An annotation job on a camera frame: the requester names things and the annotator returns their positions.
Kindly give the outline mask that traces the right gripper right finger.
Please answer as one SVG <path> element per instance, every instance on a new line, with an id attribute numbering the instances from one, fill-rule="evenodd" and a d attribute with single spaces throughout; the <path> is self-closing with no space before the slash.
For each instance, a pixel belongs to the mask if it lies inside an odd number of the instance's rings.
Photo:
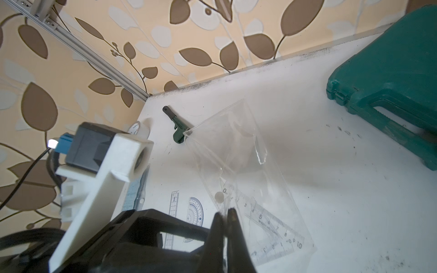
<path id="1" fill-rule="evenodd" d="M 251 261 L 237 211 L 228 209 L 226 220 L 226 236 L 228 238 L 226 256 L 229 273 L 256 273 Z"/>

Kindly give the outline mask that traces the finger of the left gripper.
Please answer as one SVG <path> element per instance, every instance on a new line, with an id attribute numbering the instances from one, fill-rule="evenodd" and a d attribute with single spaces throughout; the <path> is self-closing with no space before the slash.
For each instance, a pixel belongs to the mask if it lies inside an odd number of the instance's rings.
<path id="1" fill-rule="evenodd" d="M 165 249 L 162 233 L 206 242 L 209 229 L 155 209 L 121 212 L 58 268 L 60 273 L 194 273 L 203 247 Z"/>

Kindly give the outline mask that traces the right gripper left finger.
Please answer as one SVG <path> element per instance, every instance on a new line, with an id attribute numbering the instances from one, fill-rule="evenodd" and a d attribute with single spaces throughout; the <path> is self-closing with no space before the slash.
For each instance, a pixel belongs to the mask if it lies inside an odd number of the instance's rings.
<path id="1" fill-rule="evenodd" d="M 225 224 L 223 216 L 217 212 L 203 246 L 203 254 L 199 260 L 196 273 L 224 272 L 224 235 Z"/>

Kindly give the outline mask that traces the clear protractor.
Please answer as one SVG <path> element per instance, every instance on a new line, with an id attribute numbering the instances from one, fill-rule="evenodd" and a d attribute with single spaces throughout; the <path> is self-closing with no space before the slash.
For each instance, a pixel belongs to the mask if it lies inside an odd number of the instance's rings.
<path id="1" fill-rule="evenodd" d="M 195 197 L 190 197 L 188 202 L 186 222 L 202 227 L 203 221 L 204 210 L 201 202 Z"/>

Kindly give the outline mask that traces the blue ruler set pouch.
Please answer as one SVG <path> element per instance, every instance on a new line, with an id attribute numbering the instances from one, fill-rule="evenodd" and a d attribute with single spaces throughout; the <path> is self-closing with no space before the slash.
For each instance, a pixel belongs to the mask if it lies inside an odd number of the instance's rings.
<path id="1" fill-rule="evenodd" d="M 146 183 L 150 171 L 150 165 L 147 166 L 142 176 L 135 182 L 130 183 L 124 203 L 122 205 L 122 211 L 127 210 L 142 210 L 146 196 Z"/>

